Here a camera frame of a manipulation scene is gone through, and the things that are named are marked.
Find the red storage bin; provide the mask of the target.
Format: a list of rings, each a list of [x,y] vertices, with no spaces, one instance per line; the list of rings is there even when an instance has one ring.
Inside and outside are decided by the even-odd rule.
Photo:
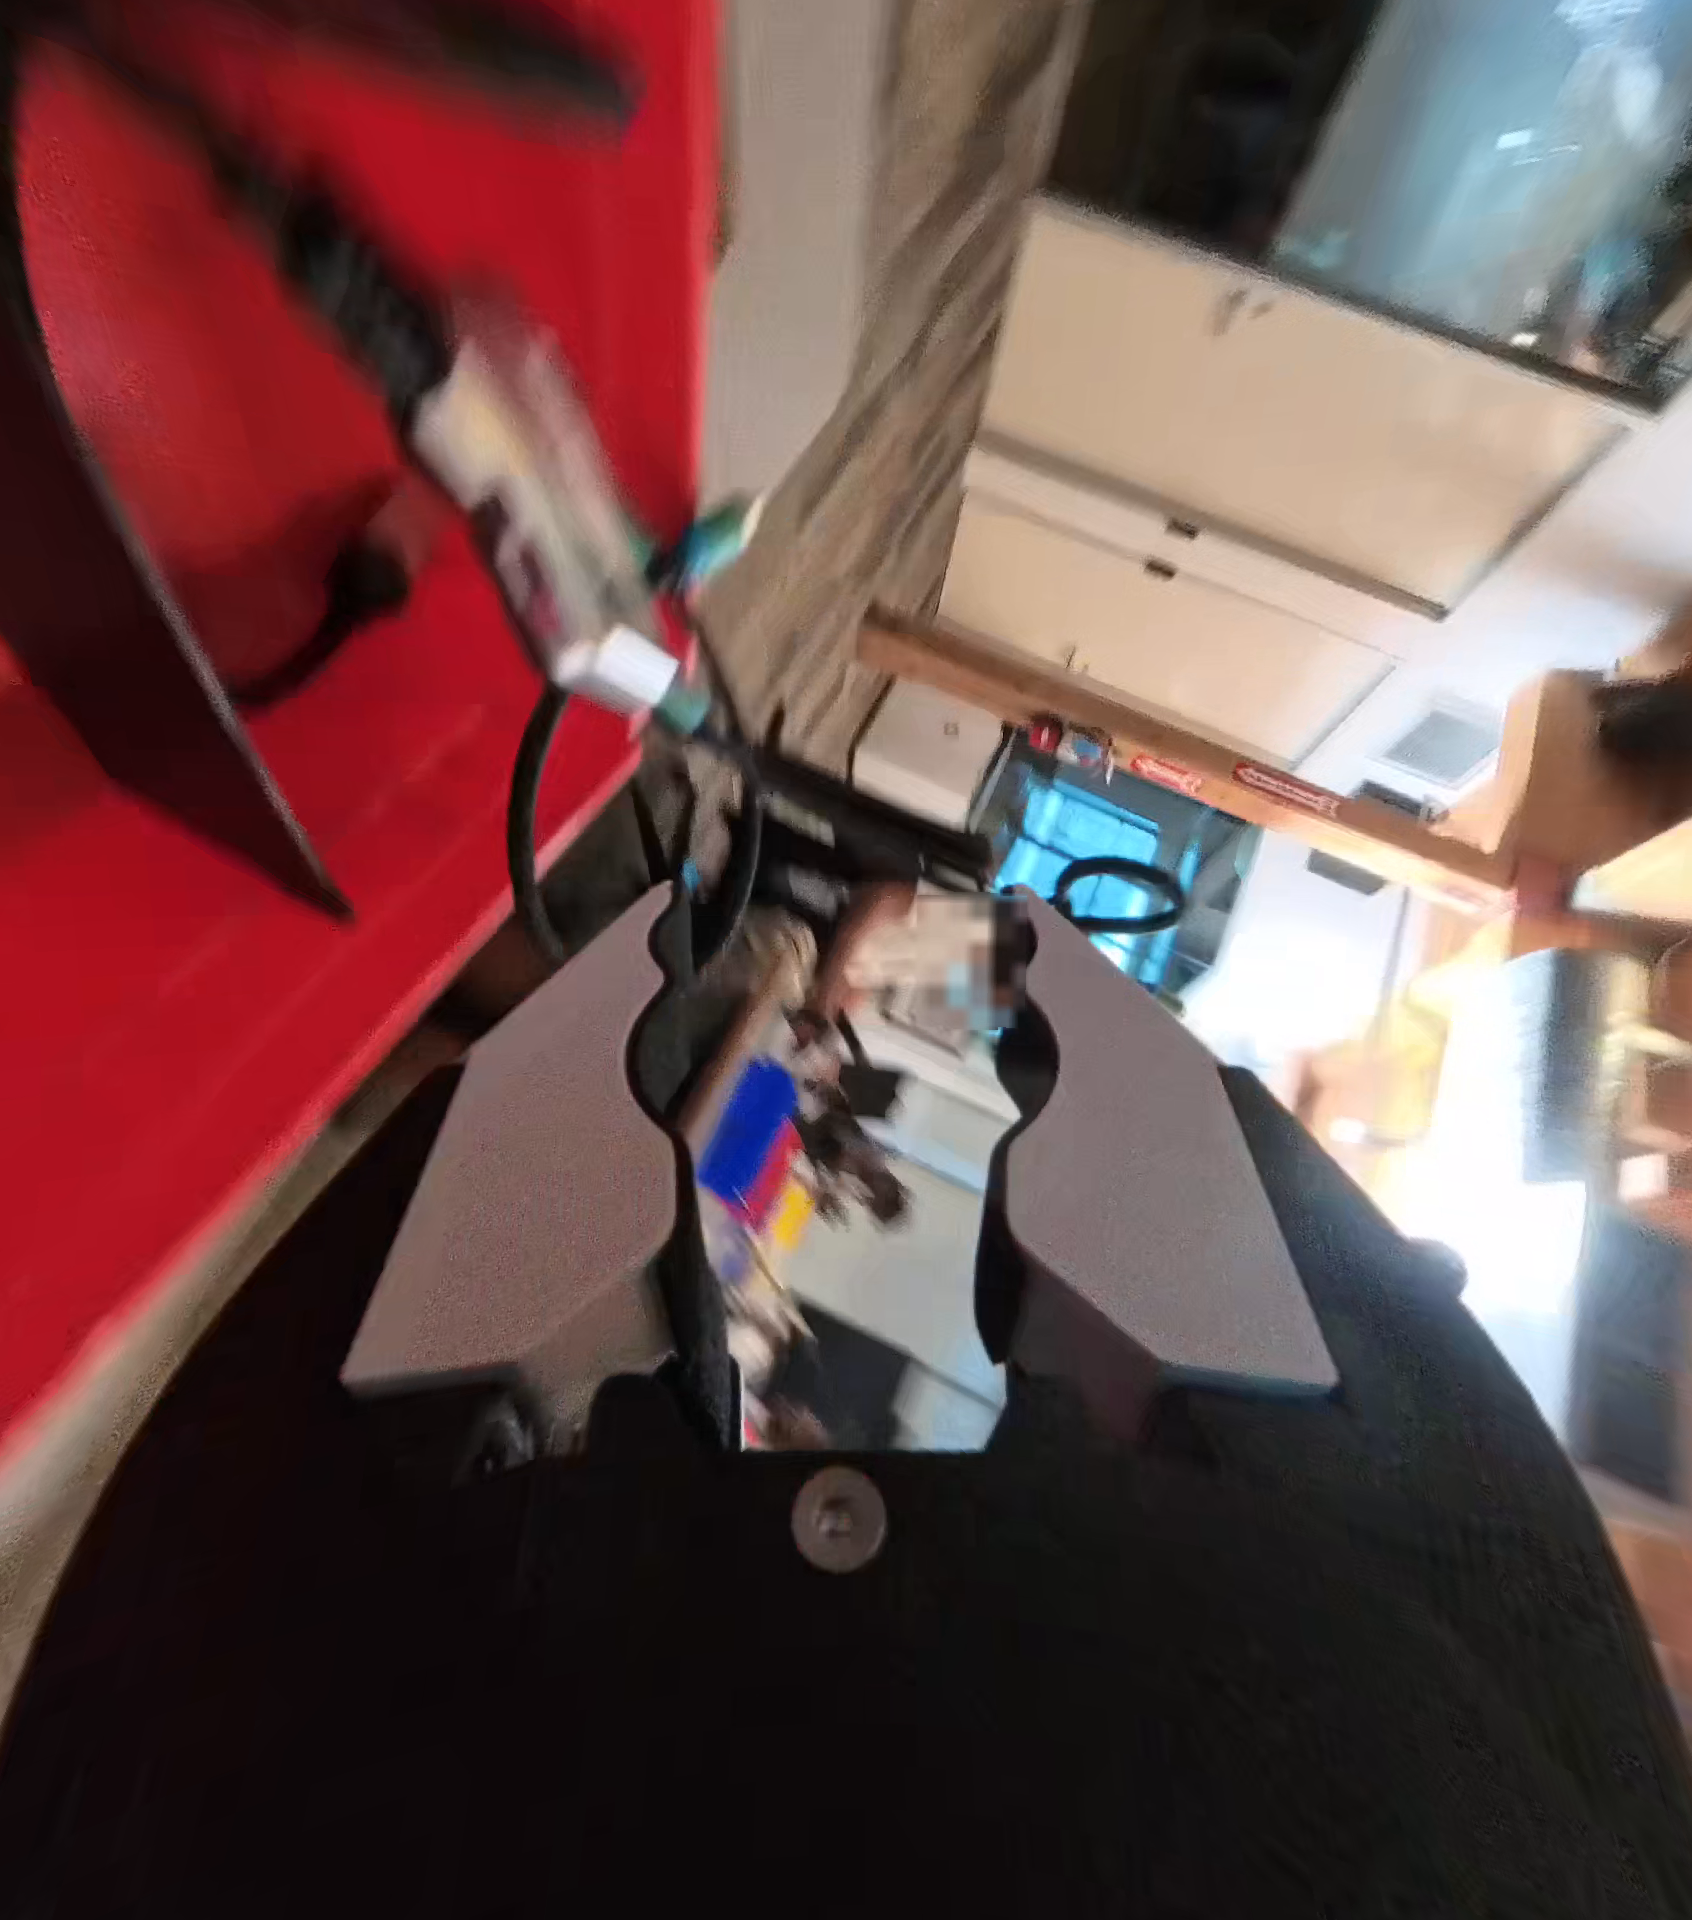
[[[0,3],[0,1470],[499,929],[535,702],[368,373],[42,11]]]

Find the black hdmi cable green plugs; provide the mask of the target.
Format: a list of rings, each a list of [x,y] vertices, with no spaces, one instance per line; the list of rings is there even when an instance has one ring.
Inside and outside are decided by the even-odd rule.
[[[711,514],[693,520],[688,530],[669,545],[642,545],[649,586],[656,586],[696,637],[696,668],[680,693],[656,702],[656,726],[675,738],[693,738],[725,759],[742,774],[742,810],[729,817],[729,850],[722,865],[716,894],[693,903],[693,966],[708,971],[742,933],[742,919],[755,899],[757,850],[765,850],[765,789],[757,789],[757,748],[742,726],[742,702],[725,679],[716,642],[696,613],[696,590],[711,586],[725,566],[744,555],[757,530],[765,494],[729,494]],[[549,971],[566,966],[572,949],[547,915],[541,875],[535,875],[535,800],[547,777],[549,738],[566,723],[572,695],[541,688],[522,743],[511,755],[510,783],[510,887],[511,915],[534,949],[547,957]]]

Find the white door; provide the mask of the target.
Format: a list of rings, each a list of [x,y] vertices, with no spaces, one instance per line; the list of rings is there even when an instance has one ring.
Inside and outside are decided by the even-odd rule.
[[[1298,769],[1398,671],[1340,637],[986,494],[962,494],[939,624],[1090,679],[1173,726]]]
[[[1568,379],[1034,198],[983,447],[1452,619],[1636,427]]]

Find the large paned window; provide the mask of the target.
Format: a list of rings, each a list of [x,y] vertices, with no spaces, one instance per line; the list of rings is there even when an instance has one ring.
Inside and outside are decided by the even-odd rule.
[[[1136,774],[1082,774],[1030,743],[998,769],[998,888],[1055,894],[1072,863],[1119,856],[1172,875],[1185,894],[1172,929],[1105,929],[1093,944],[1150,995],[1185,1010],[1219,966],[1264,833]]]

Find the glass partition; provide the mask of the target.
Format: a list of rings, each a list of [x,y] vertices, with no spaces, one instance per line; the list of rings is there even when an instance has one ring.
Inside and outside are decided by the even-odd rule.
[[[1692,0],[1102,0],[1051,193],[1669,405]]]

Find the wooden post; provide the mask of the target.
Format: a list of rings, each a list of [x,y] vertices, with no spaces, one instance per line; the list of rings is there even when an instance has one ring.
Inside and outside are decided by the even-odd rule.
[[[1346,800],[1302,774],[1272,769],[1258,755],[1185,729],[1150,707],[1132,707],[1090,679],[1000,642],[868,612],[858,633],[858,662],[889,683],[983,707],[1016,729],[1055,723],[1062,729],[1102,736],[1121,774],[1167,783],[1246,828],[1283,833],[1308,850],[1385,875],[1387,887],[1472,915],[1503,915],[1511,903],[1510,856],[1411,822],[1398,810]]]

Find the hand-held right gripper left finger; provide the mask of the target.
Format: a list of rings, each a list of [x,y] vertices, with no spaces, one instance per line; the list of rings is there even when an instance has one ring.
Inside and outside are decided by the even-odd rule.
[[[339,1367],[355,1399],[588,1411],[606,1377],[664,1362],[708,1395],[693,1163],[639,1050],[680,938],[675,887],[653,887],[466,1054]]]

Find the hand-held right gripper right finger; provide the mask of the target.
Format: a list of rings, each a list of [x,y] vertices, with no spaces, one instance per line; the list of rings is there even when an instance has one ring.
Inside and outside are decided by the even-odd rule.
[[[1173,1390],[1323,1402],[1340,1362],[1219,1061],[1055,903],[998,899],[1016,1122],[978,1227],[978,1336],[1102,1431]]]

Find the white labelled device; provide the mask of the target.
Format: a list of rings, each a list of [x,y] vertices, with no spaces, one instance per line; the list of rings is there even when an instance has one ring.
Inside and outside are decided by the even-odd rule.
[[[680,683],[642,545],[558,341],[502,298],[452,312],[452,373],[406,449],[468,520],[511,633],[549,693],[649,717]]]

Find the wall air vent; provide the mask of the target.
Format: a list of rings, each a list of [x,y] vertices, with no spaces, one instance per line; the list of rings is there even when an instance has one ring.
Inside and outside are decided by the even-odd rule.
[[[1427,702],[1385,748],[1374,774],[1398,794],[1467,794],[1501,759],[1503,723],[1472,702]]]

